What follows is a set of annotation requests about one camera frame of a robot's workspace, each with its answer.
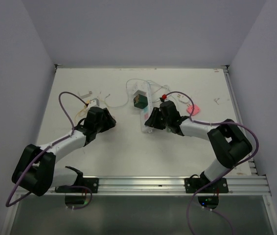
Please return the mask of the white power strip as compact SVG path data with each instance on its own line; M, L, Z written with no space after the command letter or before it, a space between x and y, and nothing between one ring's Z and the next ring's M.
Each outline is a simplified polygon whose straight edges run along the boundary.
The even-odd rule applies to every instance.
M153 128L145 125L145 122L150 118L153 111L151 87L150 84L146 81L136 82L133 86L133 92L138 89L146 91L146 97L148 99L148 106L146 106L144 109L138 108L140 114L141 131L143 133L151 133Z

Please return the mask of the silver honor charger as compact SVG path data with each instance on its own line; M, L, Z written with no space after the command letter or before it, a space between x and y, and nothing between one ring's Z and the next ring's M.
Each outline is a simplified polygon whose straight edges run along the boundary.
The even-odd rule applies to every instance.
M81 98L81 99L85 99L87 97L90 97L92 95L92 91L88 91L86 93L80 93L78 92L78 96Z

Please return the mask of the dark green dragon charger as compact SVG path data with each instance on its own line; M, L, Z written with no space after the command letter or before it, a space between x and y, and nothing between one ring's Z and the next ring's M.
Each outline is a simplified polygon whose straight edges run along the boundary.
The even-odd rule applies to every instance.
M138 94L134 97L133 103L134 107L144 109L146 106L148 106L148 99L146 96Z

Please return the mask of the pink charger plug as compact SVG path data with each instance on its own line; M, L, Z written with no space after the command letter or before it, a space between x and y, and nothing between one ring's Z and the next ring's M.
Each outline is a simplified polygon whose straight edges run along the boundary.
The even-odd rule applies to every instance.
M186 109L188 114L191 114L192 116L197 115L200 112L200 108L194 104L187 104L187 109Z

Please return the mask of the white charger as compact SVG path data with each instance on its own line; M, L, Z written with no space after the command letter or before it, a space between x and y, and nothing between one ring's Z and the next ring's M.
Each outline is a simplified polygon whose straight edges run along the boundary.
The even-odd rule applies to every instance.
M186 97L185 95L179 94L177 95L178 100L183 103L183 104L188 104L190 102L189 98Z

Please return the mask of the white cube socket adapter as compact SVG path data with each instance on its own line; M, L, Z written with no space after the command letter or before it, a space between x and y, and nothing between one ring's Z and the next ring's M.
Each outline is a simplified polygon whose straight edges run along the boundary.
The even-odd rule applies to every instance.
M144 91L144 90L140 90L140 89L135 90L135 91L133 92L133 97L136 97L137 95L143 95L143 96L146 96L146 91Z

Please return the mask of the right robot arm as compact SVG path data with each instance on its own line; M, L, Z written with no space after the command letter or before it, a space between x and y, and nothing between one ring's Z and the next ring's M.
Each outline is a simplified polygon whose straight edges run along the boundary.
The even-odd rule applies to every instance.
M174 134L210 142L216 159L198 178L191 176L186 180L186 184L195 190L213 191L220 181L220 175L234 168L253 149L233 120L203 124L188 116L181 116L172 101L165 101L160 107L154 108L145 125L159 130L168 128Z

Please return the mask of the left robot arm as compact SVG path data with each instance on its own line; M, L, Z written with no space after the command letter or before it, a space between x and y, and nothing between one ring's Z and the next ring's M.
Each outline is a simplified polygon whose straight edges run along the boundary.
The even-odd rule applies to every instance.
M73 132L51 143L26 146L12 174L12 182L37 196L44 195L54 187L63 187L72 192L84 190L82 171L72 166L56 169L55 165L71 152L95 140L97 134L115 125L116 120L108 109L91 107Z

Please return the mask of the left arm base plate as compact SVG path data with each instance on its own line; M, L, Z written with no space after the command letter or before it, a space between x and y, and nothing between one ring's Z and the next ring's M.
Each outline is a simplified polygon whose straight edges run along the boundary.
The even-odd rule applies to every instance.
M56 193L97 193L99 186L99 179L95 177L79 177L75 180L72 186L59 186L56 187Z

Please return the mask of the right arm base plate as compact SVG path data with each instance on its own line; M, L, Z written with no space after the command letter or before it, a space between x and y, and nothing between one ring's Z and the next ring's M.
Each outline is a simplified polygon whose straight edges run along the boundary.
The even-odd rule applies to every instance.
M228 193L228 182L226 178L221 178L215 183L211 183L204 175L192 175L184 178L186 193Z

